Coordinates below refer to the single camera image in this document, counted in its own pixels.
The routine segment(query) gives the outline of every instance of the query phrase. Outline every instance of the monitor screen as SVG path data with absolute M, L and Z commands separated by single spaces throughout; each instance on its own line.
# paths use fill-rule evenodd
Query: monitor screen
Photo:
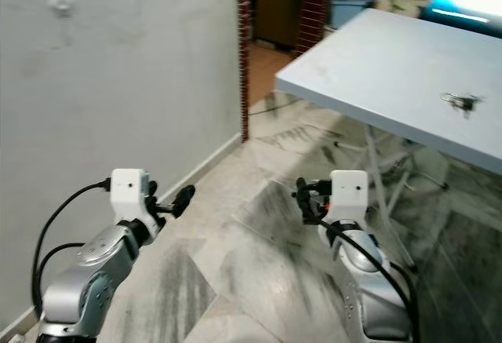
M 502 38 L 502 0 L 434 0 L 423 18 Z

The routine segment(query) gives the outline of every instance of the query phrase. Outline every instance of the baseboard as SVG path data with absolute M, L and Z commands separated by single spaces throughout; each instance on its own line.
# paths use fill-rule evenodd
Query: baseboard
M 158 198 L 159 201 L 164 199 L 172 199 L 176 193 L 186 184 L 194 184 L 208 173 L 215 165 L 223 160 L 227 155 L 234 151 L 241 144 L 241 134 L 236 133 L 229 141 L 218 148 L 211 154 L 208 159 L 201 162 L 194 170 L 186 177 L 181 179 L 171 189 L 162 194 Z M 26 334 L 35 324 L 37 319 L 33 307 L 24 312 L 18 319 L 7 326 L 3 331 L 0 331 L 0 343 L 7 343 L 16 334 Z

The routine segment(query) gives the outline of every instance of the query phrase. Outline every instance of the white wall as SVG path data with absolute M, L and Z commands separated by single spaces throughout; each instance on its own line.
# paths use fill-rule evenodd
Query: white wall
M 1 331 L 31 306 L 35 240 L 59 203 L 115 167 L 167 190 L 238 133 L 239 109 L 236 0 L 75 0 L 68 20 L 47 0 L 0 2 Z M 45 248 L 112 218 L 90 192 Z

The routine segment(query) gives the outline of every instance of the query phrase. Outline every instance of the orange floor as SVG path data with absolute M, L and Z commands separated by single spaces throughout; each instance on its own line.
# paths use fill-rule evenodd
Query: orange floor
M 249 106 L 266 97 L 274 89 L 275 72 L 293 58 L 277 50 L 252 44 L 249 47 Z

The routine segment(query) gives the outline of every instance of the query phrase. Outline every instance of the table top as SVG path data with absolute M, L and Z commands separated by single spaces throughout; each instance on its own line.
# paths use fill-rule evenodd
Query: table top
M 502 40 L 367 9 L 276 88 L 502 174 Z M 469 118 L 443 93 L 483 98 Z

